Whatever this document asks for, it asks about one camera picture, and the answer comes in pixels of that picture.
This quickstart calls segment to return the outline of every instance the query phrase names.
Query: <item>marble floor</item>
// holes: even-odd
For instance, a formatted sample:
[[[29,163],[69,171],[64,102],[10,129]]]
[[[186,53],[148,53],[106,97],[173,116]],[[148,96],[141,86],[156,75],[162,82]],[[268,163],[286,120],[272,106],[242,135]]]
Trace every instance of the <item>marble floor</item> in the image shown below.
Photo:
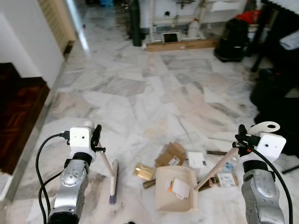
[[[39,183],[35,171],[38,147],[48,136],[85,119],[103,126],[101,143],[110,161],[120,161],[118,198],[108,204],[109,178],[98,156],[91,165],[81,224],[245,224],[241,187],[218,188],[199,193],[199,211],[160,213],[155,211],[155,188],[143,189],[143,180],[133,176],[137,163],[154,166],[164,145],[177,141],[189,151],[228,151],[239,124],[254,124],[256,107],[249,101],[253,88],[249,69],[254,58],[241,63],[221,63],[213,49],[149,53],[133,47],[125,35],[123,17],[115,8],[88,8],[86,28],[79,33],[51,104],[41,134],[25,170],[14,201],[2,211],[7,224],[40,224],[37,201]],[[70,149],[55,139],[40,157],[44,180],[63,169]],[[219,160],[206,155],[204,176]],[[281,155],[279,170],[299,163]],[[241,169],[237,175],[242,183]],[[299,170],[284,175],[299,208]],[[57,193],[58,179],[48,194]],[[280,184],[280,206],[288,220],[286,197]],[[294,223],[299,223],[295,212]]]

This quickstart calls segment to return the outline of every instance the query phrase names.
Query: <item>sticker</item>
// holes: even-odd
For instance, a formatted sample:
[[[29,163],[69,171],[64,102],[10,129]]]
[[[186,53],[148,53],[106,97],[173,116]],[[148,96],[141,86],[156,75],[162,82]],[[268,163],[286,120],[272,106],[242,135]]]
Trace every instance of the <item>sticker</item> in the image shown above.
[[[236,186],[234,177],[231,173],[217,174],[217,177],[219,179],[220,185],[223,187]]]
[[[169,161],[168,164],[169,164],[170,166],[176,166],[176,165],[179,164],[179,162],[180,162],[179,158],[176,157],[176,156],[174,156],[174,157],[172,158],[172,160]]]
[[[165,190],[167,190],[168,192],[172,192],[172,181],[165,182]]]
[[[190,185],[176,178],[172,186],[172,192],[175,193],[180,200],[189,198]]]

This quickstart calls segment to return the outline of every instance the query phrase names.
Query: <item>black bag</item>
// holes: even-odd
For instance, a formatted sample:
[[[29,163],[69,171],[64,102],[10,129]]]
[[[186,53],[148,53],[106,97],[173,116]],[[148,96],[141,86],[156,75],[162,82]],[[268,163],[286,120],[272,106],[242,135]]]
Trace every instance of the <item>black bag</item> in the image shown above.
[[[240,62],[243,49],[248,41],[248,23],[233,18],[225,25],[225,30],[214,50],[214,55],[222,62]]]

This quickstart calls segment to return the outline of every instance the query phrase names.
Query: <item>wooden baseboard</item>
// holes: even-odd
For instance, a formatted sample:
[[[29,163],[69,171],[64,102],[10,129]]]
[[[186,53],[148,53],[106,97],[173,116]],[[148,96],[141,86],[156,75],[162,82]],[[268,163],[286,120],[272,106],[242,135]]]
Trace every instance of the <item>wooden baseboard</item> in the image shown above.
[[[173,43],[149,43],[146,45],[146,51],[167,51],[167,50],[185,50],[185,49],[200,49],[214,48],[219,42],[219,39],[181,41]]]

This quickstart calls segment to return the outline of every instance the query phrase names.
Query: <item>cardboard piece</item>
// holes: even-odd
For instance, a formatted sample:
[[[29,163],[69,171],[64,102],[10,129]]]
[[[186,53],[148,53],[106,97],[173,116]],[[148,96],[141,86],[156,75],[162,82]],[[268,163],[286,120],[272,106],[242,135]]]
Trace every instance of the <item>cardboard piece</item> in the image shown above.
[[[185,149],[177,142],[169,143],[166,152],[159,156],[156,167],[162,166],[181,166],[186,160]]]
[[[238,178],[232,173],[219,173],[216,176],[219,187],[233,187],[239,185]]]
[[[173,192],[167,191],[165,183],[175,179],[190,186],[189,198],[181,200]],[[184,166],[167,166],[157,169],[155,208],[163,212],[188,212],[198,210],[198,192],[195,173]]]

